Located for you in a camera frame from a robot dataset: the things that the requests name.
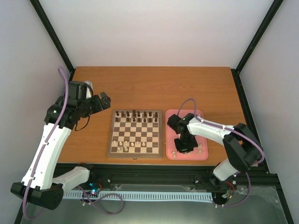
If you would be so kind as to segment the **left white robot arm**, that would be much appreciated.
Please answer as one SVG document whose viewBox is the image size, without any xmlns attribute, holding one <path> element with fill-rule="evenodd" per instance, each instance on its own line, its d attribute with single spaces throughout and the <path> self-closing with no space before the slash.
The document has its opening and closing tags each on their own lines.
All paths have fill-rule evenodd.
<svg viewBox="0 0 299 224">
<path fill-rule="evenodd" d="M 96 185 L 94 167 L 80 163 L 71 171 L 54 177 L 61 150 L 73 128 L 81 118 L 110 108 L 110 97 L 102 92 L 89 98 L 60 97 L 48 110 L 43 135 L 34 159 L 21 182 L 12 184 L 11 192 L 22 199 L 22 209 L 27 203 L 54 210 L 63 195 L 80 184 L 87 188 Z"/>
</svg>

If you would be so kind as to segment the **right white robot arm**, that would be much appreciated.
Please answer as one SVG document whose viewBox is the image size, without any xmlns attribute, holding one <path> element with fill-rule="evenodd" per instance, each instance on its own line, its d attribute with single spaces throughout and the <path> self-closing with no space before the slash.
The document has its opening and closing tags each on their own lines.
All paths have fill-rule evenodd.
<svg viewBox="0 0 299 224">
<path fill-rule="evenodd" d="M 174 144 L 180 153 L 190 152 L 198 146 L 196 136 L 224 146 L 227 159 L 213 169 L 213 177 L 219 181 L 223 182 L 237 173 L 245 173 L 265 159 L 260 143 L 243 123 L 226 126 L 189 113 L 183 118 L 176 114 L 171 115 L 167 125 L 179 135 Z"/>
</svg>

